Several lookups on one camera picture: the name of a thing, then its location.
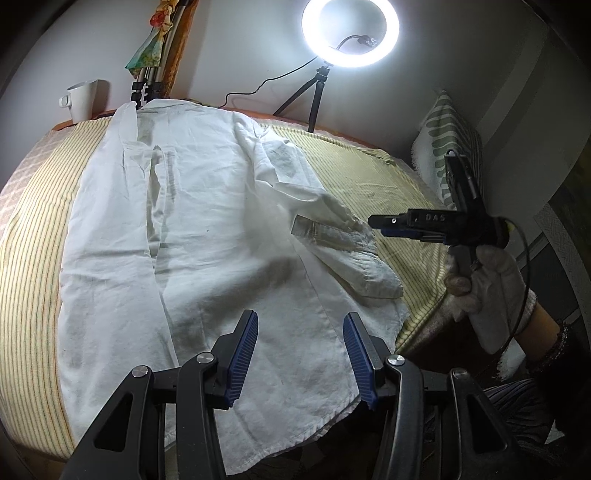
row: white mug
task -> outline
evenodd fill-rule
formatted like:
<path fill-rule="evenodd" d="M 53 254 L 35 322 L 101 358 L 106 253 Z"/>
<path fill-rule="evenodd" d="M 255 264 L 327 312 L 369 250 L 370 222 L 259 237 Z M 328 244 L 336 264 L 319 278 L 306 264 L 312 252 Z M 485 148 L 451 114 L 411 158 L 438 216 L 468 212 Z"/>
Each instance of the white mug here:
<path fill-rule="evenodd" d="M 87 80 L 68 88 L 68 93 L 60 98 L 60 108 L 68 107 L 72 123 L 77 124 L 92 118 L 92 104 L 95 101 L 98 80 Z"/>

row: black cable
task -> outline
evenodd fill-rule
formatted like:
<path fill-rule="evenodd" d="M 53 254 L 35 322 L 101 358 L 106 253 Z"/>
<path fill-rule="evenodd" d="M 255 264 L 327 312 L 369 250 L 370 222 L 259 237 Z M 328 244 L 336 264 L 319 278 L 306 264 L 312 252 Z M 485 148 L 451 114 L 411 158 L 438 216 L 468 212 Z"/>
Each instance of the black cable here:
<path fill-rule="evenodd" d="M 335 50 L 340 50 L 340 48 L 345 45 L 345 43 L 347 43 L 349 40 L 351 40 L 351 38 L 361 38 L 364 35 L 349 35 L 346 39 L 344 39 L 341 43 L 339 43 L 339 46 L 336 47 Z"/>
<path fill-rule="evenodd" d="M 527 244 L 527 238 L 525 237 L 523 230 L 513 220 L 509 220 L 508 218 L 504 218 L 504 217 L 500 217 L 500 218 L 502 220 L 504 220 L 505 222 L 513 225 L 515 227 L 515 230 L 517 230 L 517 233 L 519 234 L 519 237 L 521 238 L 521 242 L 523 243 L 523 247 L 525 249 L 525 268 L 527 269 L 527 272 L 525 274 L 525 293 L 523 294 L 523 301 L 521 302 L 521 308 L 519 309 L 519 315 L 517 316 L 517 321 L 515 322 L 515 326 L 513 327 L 513 331 L 511 332 L 511 335 L 509 336 L 509 338 L 507 339 L 507 341 L 503 345 L 503 348 L 501 349 L 501 355 L 502 355 L 503 352 L 505 352 L 505 350 L 507 350 L 507 347 L 509 346 L 509 344 L 511 343 L 511 341 L 515 337 L 515 333 L 517 332 L 517 329 L 519 328 L 519 324 L 521 323 L 523 313 L 525 311 L 525 305 L 527 304 L 527 298 L 530 294 L 531 268 L 530 268 L 530 248 Z M 480 372 L 478 372 L 476 374 L 475 378 L 478 378 L 479 376 L 481 376 L 486 370 L 489 369 L 489 367 L 494 362 L 495 362 L 494 359 L 492 361 L 490 361 L 482 370 L 480 370 Z"/>
<path fill-rule="evenodd" d="M 231 93 L 228 93 L 226 95 L 226 101 L 224 102 L 224 104 L 222 106 L 219 106 L 218 108 L 224 108 L 228 104 L 228 97 L 230 95 L 254 95 L 255 93 L 258 93 L 258 91 L 262 88 L 262 86 L 264 84 L 266 84 L 267 82 L 270 82 L 271 80 L 279 80 L 279 79 L 282 79 L 283 77 L 287 77 L 288 75 L 291 75 L 292 73 L 295 73 L 298 70 L 301 70 L 302 68 L 308 66 L 310 63 L 312 63 L 313 61 L 315 61 L 315 59 L 317 59 L 317 58 L 318 58 L 318 55 L 316 57 L 314 57 L 313 59 L 311 59 L 310 61 L 307 61 L 303 65 L 301 65 L 301 66 L 297 67 L 296 69 L 292 70 L 291 72 L 287 72 L 287 73 L 284 73 L 283 75 L 279 75 L 278 77 L 274 77 L 272 79 L 265 80 L 263 83 L 261 83 L 259 85 L 259 88 L 257 88 L 254 92 L 250 92 L 250 93 L 245 93 L 245 92 L 231 92 Z"/>

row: mug handle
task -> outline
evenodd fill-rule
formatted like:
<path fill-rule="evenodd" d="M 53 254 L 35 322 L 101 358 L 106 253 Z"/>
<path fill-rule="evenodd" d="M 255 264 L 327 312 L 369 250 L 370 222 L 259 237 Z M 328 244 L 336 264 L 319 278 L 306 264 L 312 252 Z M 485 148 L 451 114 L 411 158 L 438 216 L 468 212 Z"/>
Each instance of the mug handle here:
<path fill-rule="evenodd" d="M 72 99 L 70 98 L 70 94 L 64 95 L 59 99 L 60 108 L 66 108 L 72 106 Z"/>

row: blue gripper pad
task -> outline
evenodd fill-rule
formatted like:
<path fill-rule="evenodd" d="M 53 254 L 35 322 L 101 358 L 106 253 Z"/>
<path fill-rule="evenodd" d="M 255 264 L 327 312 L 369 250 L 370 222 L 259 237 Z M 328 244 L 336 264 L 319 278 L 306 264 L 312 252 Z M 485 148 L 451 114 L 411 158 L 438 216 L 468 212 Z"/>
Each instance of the blue gripper pad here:
<path fill-rule="evenodd" d="M 226 383 L 226 392 L 224 398 L 228 406 L 231 407 L 240 397 L 242 386 L 251 364 L 252 353 L 255 349 L 256 339 L 258 337 L 258 316 L 256 312 L 251 312 L 246 322 L 246 327 L 234 352 L 234 356 L 228 367 L 228 379 Z"/>
<path fill-rule="evenodd" d="M 350 315 L 347 315 L 343 322 L 343 338 L 361 400 L 367 403 L 370 410 L 375 410 L 378 405 L 378 395 L 375 391 L 374 369 Z"/>

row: tripod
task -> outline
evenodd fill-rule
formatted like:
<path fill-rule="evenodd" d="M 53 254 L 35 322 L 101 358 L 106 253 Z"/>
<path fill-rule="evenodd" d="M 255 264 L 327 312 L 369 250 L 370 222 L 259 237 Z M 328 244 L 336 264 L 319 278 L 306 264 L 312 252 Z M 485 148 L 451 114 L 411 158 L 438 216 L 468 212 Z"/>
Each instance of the tripod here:
<path fill-rule="evenodd" d="M 310 117 L 308 119 L 308 132 L 314 133 L 314 127 L 316 126 L 316 117 L 318 117 L 318 110 L 320 109 L 320 100 L 322 98 L 322 90 L 324 90 L 324 83 L 328 78 L 330 67 L 332 65 L 328 62 L 324 62 L 324 65 L 316 70 L 316 76 L 308 80 L 302 87 L 290 96 L 287 101 L 281 105 L 277 111 L 273 114 L 274 116 L 280 116 L 283 110 L 290 106 L 293 101 L 304 93 L 312 85 L 316 84 L 316 90 L 314 91 L 314 100 L 312 101 L 312 108 L 310 109 Z"/>

